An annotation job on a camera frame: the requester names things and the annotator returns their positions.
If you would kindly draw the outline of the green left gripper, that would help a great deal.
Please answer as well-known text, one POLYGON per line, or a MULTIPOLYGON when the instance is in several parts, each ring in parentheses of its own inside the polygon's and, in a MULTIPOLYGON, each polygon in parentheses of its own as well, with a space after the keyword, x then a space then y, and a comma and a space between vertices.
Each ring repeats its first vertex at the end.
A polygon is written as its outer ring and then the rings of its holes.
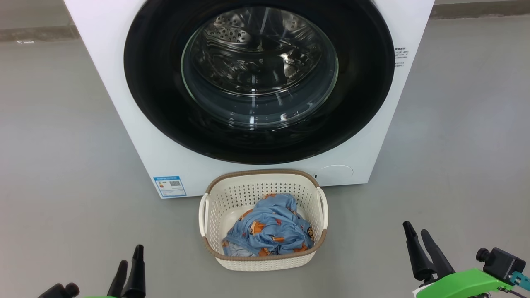
POLYGON ((117 273, 114 275, 108 289, 107 296, 85 296, 83 298, 145 298, 146 280, 143 245, 137 245, 135 247, 128 279, 127 272, 128 262, 121 260, 117 273))

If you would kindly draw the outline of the blue bear print garment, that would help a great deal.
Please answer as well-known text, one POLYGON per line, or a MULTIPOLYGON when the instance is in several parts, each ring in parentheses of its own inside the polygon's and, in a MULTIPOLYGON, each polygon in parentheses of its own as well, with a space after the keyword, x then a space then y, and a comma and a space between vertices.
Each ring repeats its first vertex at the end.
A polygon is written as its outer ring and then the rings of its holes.
POLYGON ((298 210, 297 200, 291 194, 267 194, 255 204, 254 208, 241 215, 237 223, 252 221, 264 222, 266 225, 297 225, 302 229, 310 227, 298 210))
POLYGON ((224 255, 265 257, 311 249, 313 228, 297 212, 253 211, 241 215, 220 241, 224 255))

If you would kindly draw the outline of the blue energy label sticker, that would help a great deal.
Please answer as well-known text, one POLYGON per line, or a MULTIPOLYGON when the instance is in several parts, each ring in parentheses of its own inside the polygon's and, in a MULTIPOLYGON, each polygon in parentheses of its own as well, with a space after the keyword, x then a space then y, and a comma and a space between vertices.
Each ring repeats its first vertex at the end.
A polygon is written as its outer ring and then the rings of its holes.
POLYGON ((186 197, 187 193, 179 176, 153 177, 158 193, 162 199, 186 197))

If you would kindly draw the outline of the black round washing machine door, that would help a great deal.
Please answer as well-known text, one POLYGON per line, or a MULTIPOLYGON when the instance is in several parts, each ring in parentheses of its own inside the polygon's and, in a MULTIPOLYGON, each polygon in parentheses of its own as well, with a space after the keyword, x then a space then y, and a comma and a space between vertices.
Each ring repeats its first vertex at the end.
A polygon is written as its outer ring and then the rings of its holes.
POLYGON ((390 23, 372 0, 146 0, 125 40, 124 70, 142 113, 172 141, 216 160, 269 165, 312 158, 360 132, 388 96, 393 55, 390 23), (247 6, 293 12, 326 36, 307 79, 239 96, 197 72, 198 30, 247 6))

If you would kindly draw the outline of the round white filter cover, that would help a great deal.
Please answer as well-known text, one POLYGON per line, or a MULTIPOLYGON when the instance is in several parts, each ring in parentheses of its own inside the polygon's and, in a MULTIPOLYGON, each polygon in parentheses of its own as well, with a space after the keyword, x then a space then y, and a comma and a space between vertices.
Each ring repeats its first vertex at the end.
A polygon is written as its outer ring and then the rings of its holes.
POLYGON ((353 170, 346 165, 330 165, 316 171, 313 178, 321 187, 334 185, 352 185, 353 170))

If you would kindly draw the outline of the white front-load washing machine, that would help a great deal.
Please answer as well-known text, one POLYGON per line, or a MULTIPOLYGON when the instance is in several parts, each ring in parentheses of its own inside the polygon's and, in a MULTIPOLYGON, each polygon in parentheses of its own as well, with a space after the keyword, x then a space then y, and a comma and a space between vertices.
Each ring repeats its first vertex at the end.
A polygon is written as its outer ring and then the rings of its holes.
POLYGON ((404 67, 395 68, 394 63, 388 96, 375 117, 348 141, 323 154, 290 163, 252 165, 208 158, 183 147, 158 130, 136 104, 126 81, 124 48, 131 23, 146 0, 64 0, 154 187, 153 177, 179 176, 186 197, 202 196, 217 177, 240 171, 284 168, 313 177, 320 168, 346 165, 354 172, 353 185, 369 181, 436 0, 372 1, 390 23, 394 49, 409 50, 404 67))

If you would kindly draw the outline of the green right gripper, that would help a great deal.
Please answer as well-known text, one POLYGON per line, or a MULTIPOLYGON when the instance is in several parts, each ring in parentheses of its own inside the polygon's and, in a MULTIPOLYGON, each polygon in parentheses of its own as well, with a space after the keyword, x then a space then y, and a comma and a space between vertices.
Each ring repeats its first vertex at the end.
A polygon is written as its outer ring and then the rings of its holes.
POLYGON ((402 225, 413 277, 418 281, 432 282, 433 274, 436 273, 439 279, 416 289, 416 298, 469 298, 488 292, 497 292, 499 288, 513 289, 513 285, 476 268, 456 273, 430 233, 422 229, 420 234, 431 262, 422 249, 418 234, 412 224, 405 221, 402 225))

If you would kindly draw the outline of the cream perforated laundry basket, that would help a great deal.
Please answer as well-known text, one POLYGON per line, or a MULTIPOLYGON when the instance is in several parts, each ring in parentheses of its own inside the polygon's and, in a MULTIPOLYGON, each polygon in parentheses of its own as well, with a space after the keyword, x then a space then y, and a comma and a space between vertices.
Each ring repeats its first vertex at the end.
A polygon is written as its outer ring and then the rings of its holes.
POLYGON ((199 230, 206 249, 226 269, 265 272, 303 266, 323 244, 329 224, 324 191, 310 174, 292 169, 265 169, 224 174, 212 181, 199 205, 199 230), (303 252, 286 256, 228 256, 222 239, 236 220, 270 194, 291 194, 303 219, 311 223, 316 243, 303 252))

